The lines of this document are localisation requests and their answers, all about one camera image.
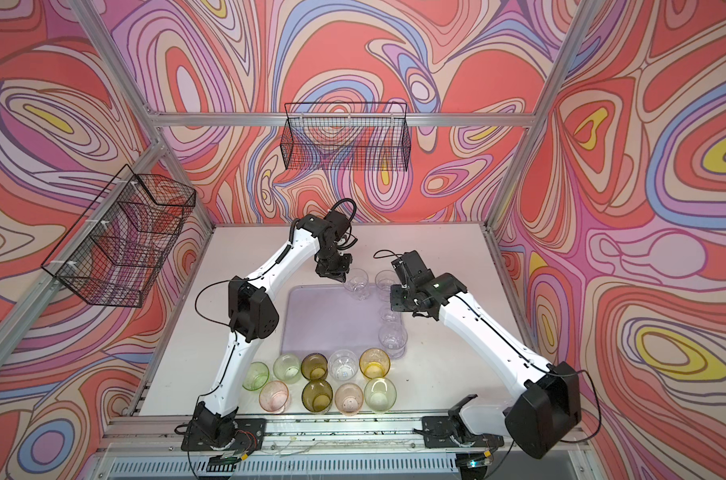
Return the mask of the small clear glass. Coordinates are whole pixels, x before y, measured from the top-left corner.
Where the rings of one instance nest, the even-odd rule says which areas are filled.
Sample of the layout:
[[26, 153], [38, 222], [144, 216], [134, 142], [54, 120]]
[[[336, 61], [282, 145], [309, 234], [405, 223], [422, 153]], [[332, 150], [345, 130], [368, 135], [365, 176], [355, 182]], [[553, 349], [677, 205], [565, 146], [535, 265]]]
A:
[[389, 305], [380, 308], [379, 318], [383, 323], [402, 323], [402, 314], [392, 310]]

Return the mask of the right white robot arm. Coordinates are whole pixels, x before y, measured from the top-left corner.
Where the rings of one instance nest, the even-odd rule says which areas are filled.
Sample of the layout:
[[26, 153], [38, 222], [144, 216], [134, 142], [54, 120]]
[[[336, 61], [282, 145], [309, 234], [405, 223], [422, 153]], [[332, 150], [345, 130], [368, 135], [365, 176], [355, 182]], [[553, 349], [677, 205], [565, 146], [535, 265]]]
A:
[[390, 307], [431, 318], [459, 335], [485, 360], [506, 388], [505, 403], [481, 402], [469, 394], [449, 410], [454, 435], [507, 435], [541, 459], [582, 417], [579, 374], [535, 353], [494, 320], [450, 273], [436, 276], [415, 250], [391, 262], [399, 283], [390, 287]]

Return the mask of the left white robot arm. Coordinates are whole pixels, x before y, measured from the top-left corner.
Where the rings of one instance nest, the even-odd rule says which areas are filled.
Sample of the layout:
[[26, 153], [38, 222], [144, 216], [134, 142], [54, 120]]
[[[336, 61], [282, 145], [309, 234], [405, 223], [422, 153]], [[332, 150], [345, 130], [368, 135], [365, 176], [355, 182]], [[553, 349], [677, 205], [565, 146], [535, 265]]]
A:
[[353, 218], [335, 204], [323, 217], [296, 219], [287, 241], [262, 266], [225, 282], [229, 340], [210, 390], [196, 401], [184, 450], [224, 450], [234, 443], [242, 384], [260, 345], [279, 324], [279, 290], [308, 260], [319, 277], [344, 283], [352, 264], [348, 250], [357, 242]]

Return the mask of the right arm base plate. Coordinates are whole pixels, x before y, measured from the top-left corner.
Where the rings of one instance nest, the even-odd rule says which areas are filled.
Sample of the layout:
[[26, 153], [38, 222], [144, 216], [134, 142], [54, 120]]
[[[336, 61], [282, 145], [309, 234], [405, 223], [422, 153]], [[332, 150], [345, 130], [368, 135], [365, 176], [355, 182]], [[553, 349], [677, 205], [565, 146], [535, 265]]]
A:
[[491, 452], [505, 445], [503, 436], [473, 434], [457, 418], [449, 415], [424, 416], [421, 427], [413, 430], [426, 448], [485, 448]]

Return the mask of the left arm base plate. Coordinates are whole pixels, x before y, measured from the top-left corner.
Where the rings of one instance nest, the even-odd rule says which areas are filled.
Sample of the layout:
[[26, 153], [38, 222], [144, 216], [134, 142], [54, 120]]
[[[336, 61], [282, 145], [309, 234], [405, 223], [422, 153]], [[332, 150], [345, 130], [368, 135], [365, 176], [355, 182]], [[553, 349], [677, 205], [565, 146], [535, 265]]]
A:
[[193, 418], [178, 425], [174, 433], [182, 437], [182, 450], [190, 452], [246, 451], [262, 448], [265, 418]]

